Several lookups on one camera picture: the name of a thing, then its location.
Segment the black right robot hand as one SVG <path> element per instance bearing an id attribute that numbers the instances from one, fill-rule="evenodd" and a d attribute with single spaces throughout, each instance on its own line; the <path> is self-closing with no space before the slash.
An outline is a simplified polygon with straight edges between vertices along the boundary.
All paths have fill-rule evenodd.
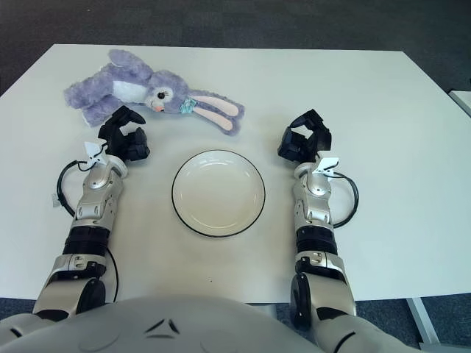
<path id="1" fill-rule="evenodd" d="M 300 126 L 311 131 L 308 138 L 294 131 L 294 128 Z M 317 111 L 311 109 L 286 127 L 277 148 L 277 155 L 292 162 L 314 163 L 320 151 L 330 151 L 331 143 L 330 130 L 323 124 L 323 119 Z"/>

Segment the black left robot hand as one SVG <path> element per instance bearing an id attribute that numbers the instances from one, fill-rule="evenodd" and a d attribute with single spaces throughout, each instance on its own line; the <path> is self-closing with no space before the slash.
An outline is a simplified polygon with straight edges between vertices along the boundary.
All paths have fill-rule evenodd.
<path id="1" fill-rule="evenodd" d="M 145 131 L 138 127 L 134 132 L 123 134 L 121 128 L 128 123 L 143 125 L 145 119 L 128 107 L 121 106 L 100 127 L 98 138 L 106 140 L 106 154 L 120 158 L 123 162 L 143 160 L 149 156 Z"/>

